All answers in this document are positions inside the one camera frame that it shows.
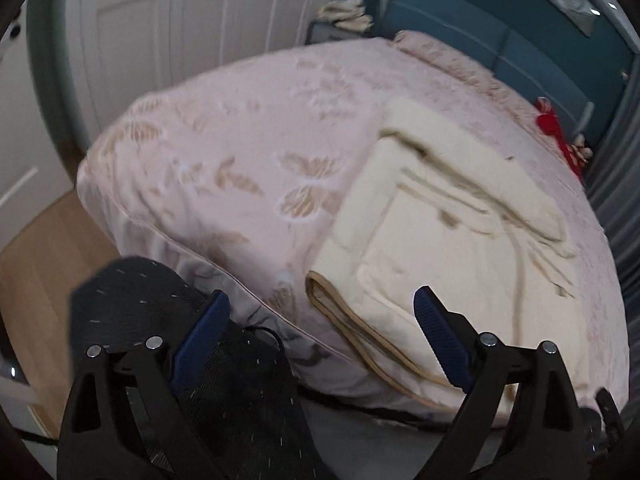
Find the cream quilted jacket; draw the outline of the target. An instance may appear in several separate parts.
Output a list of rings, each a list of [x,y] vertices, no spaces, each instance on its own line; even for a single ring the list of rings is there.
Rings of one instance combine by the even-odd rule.
[[[373,374],[452,412],[463,394],[420,329],[414,293],[431,287],[448,310],[506,344],[555,342],[583,389],[589,358],[574,258],[562,212],[517,162],[434,110],[394,99],[306,293]]]

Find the pink floral bed cover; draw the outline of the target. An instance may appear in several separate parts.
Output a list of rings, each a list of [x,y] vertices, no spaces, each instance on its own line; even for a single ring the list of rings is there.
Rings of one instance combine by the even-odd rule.
[[[264,54],[137,98],[89,148],[81,203],[124,255],[224,290],[236,322],[283,339],[302,382],[364,408],[428,408],[373,374],[309,301],[306,276],[380,136],[386,105],[417,102],[517,162],[562,212],[574,246],[591,404],[629,398],[624,304],[608,239],[535,101],[488,94],[366,39]]]

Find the small dolls on nightstand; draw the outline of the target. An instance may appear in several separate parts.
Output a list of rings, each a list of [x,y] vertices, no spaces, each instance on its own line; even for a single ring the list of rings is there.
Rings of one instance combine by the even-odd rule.
[[[570,148],[572,149],[578,166],[580,168],[587,167],[592,159],[593,151],[582,133],[578,133],[578,135],[574,137]]]

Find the red plush toy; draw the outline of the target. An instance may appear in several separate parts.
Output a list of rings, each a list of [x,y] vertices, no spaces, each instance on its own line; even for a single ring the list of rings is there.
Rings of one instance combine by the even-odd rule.
[[[536,124],[538,128],[551,139],[555,140],[562,156],[564,157],[567,165],[570,167],[570,171],[582,182],[582,168],[578,166],[572,149],[571,143],[567,143],[564,138],[564,133],[559,122],[558,116],[556,116],[551,101],[545,96],[538,96],[535,101],[535,107],[538,110],[538,116],[536,118]]]

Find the blue grey curtain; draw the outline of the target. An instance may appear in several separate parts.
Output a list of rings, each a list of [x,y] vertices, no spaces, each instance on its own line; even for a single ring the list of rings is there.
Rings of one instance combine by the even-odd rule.
[[[589,203],[610,244],[627,313],[639,310],[639,61],[587,174]]]

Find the left pink floral pillow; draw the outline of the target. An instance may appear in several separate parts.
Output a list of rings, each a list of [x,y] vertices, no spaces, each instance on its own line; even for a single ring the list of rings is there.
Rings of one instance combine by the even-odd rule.
[[[488,94],[496,88],[494,76],[484,65],[423,32],[401,30],[396,34],[393,45],[480,93]]]

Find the pile of cream clothes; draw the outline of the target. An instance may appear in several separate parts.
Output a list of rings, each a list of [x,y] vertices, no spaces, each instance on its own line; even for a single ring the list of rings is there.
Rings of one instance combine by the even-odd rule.
[[[317,18],[346,32],[367,32],[373,25],[364,0],[332,0],[318,10]]]

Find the white wardrobe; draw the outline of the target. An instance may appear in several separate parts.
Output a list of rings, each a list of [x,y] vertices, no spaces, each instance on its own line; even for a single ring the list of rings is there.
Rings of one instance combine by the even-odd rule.
[[[91,144],[145,93],[302,44],[330,0],[65,0],[68,59]]]

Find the blue upholstered headboard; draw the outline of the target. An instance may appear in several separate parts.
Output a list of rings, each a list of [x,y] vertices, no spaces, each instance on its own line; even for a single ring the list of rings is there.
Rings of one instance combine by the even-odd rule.
[[[514,29],[465,0],[380,0],[378,33],[422,32],[479,62],[523,98],[551,101],[565,135],[597,144],[596,106],[573,79]]]

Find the white door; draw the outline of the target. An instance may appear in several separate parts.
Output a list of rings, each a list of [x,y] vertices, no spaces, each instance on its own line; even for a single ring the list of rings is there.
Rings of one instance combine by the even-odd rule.
[[[0,240],[6,247],[72,189],[41,114],[22,4],[1,40]]]

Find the dark speckled trousers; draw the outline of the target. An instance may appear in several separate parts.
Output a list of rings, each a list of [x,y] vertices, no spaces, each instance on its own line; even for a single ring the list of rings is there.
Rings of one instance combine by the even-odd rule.
[[[165,333],[175,322],[193,318],[213,292],[201,292],[149,259],[111,263],[70,297],[76,373],[93,344],[111,352],[130,350],[150,333]],[[221,479],[330,478],[330,468],[314,446],[281,338],[269,328],[236,324],[230,299],[229,304],[228,326],[198,384],[178,396],[184,418],[220,467]],[[127,396],[149,458],[167,467],[140,394],[130,389]]]

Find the blue bedside table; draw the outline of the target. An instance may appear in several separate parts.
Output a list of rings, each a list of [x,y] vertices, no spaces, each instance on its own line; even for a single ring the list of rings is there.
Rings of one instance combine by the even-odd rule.
[[[338,28],[335,24],[313,20],[309,23],[304,45],[323,44],[324,42],[335,42],[344,40],[368,39],[372,37],[372,32],[350,32]]]

